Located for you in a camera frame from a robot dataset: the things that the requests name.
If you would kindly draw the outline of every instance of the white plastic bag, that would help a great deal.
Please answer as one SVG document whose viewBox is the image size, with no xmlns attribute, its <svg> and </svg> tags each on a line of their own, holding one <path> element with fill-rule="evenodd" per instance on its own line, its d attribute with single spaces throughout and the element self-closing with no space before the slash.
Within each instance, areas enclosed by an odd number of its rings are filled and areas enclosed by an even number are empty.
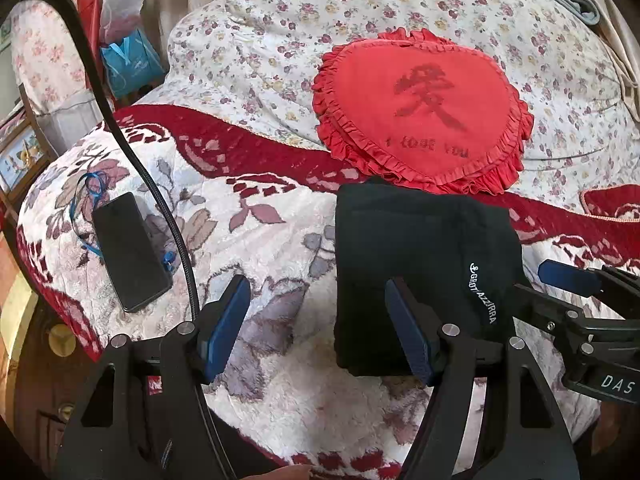
<svg viewBox="0 0 640 480">
<path fill-rule="evenodd" d="M 116 43 L 142 28 L 140 10 L 145 0 L 102 0 L 100 42 Z"/>
</svg>

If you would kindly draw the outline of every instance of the black folded garment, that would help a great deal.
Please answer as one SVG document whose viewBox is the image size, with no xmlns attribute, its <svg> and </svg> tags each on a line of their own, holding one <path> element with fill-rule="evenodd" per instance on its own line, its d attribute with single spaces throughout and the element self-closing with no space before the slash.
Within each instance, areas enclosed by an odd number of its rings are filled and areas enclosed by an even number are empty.
<svg viewBox="0 0 640 480">
<path fill-rule="evenodd" d="M 530 286 L 506 209 L 468 196 L 383 184 L 345 184 L 335 213 L 338 366 L 357 376 L 410 375 L 385 307 L 385 282 L 404 278 L 420 303 L 467 334 L 514 334 L 502 298 Z"/>
</svg>

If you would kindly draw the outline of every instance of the red heart-shaped pillow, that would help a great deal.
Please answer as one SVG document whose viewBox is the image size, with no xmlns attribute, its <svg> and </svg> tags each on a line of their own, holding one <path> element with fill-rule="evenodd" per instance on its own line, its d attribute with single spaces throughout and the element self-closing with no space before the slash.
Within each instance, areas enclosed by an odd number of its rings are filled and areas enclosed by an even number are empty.
<svg viewBox="0 0 640 480">
<path fill-rule="evenodd" d="M 403 28 L 340 45 L 314 81 L 318 135 L 366 174 L 434 193 L 502 193 L 533 116 L 479 50 Z"/>
</svg>

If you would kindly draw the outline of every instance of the fleece blanket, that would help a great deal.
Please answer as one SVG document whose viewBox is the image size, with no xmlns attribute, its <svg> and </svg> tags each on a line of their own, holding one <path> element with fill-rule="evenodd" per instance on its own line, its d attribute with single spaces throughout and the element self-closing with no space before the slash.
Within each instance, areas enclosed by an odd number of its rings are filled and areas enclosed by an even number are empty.
<svg viewBox="0 0 640 480">
<path fill-rule="evenodd" d="M 281 463 L 311 463 L 328 474 L 371 480 L 395 477 L 431 390 L 409 377 L 350 376 L 337 367 L 333 349 L 335 192 L 364 177 L 327 152 L 276 142 L 187 108 L 138 105 L 116 118 L 174 212 L 201 303 L 217 299 L 235 273 L 252 285 L 226 369 L 205 388 L 209 406 Z M 168 293 L 135 314 L 122 311 L 103 264 L 82 248 L 69 223 L 69 202 L 87 171 L 107 175 L 105 200 L 135 195 L 159 254 L 173 241 L 148 189 L 102 124 L 31 187 L 20 212 L 20 255 L 40 294 L 97 359 L 118 333 L 160 336 L 190 314 L 179 265 Z M 584 214 L 511 193 L 477 198 L 508 208 L 536 288 L 588 316 L 613 317 L 598 301 L 544 287 L 536 269 L 552 258 L 639 273 L 639 190 L 584 194 Z M 587 214 L 592 211 L 597 216 Z M 81 232 L 92 232 L 91 216 L 90 200 L 80 192 Z M 597 402 L 564 389 L 562 361 L 548 336 L 521 322 L 517 330 L 577 438 L 597 416 Z M 484 387 L 476 381 L 457 470 L 473 459 Z"/>
</svg>

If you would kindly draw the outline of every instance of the smartphone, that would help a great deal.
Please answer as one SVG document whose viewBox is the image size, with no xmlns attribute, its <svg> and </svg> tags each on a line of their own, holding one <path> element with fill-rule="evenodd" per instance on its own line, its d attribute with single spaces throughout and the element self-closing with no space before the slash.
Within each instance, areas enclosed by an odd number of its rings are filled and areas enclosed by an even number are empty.
<svg viewBox="0 0 640 480">
<path fill-rule="evenodd" d="M 94 229 L 111 283 L 125 312 L 136 312 L 171 288 L 132 193 L 94 210 Z"/>
</svg>

